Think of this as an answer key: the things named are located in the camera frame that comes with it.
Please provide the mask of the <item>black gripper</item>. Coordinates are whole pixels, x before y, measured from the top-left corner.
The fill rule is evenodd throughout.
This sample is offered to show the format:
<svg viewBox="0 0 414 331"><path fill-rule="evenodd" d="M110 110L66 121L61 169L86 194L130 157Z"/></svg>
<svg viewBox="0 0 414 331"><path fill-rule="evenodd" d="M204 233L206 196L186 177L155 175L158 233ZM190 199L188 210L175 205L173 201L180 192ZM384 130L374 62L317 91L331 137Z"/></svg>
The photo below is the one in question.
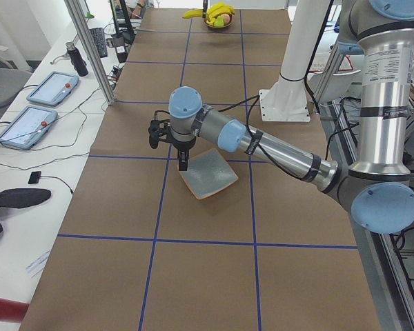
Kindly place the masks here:
<svg viewBox="0 0 414 331"><path fill-rule="evenodd" d="M187 171L189 150L195 145L195 138L189 141L180 141L176 138L172 138L172 145L177 149L178 156L178 171Z"/></svg>

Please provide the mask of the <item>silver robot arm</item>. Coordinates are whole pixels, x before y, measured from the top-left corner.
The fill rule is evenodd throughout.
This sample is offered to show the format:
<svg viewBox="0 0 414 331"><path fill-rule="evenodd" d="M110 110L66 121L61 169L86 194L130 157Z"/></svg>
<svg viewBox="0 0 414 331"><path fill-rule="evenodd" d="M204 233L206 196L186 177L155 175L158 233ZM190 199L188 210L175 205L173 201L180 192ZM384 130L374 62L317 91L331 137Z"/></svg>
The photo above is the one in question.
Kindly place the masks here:
<svg viewBox="0 0 414 331"><path fill-rule="evenodd" d="M305 152L206 105L193 88L174 90L169 100L170 142L179 168L197 138L227 152L241 150L287 175L312 183L363 228L378 234L407 230L414 222L414 191L404 165L404 144L414 46L414 1L345 1L336 48L364 56L356 123L338 108L333 134L357 132L357 157L342 165Z"/></svg>

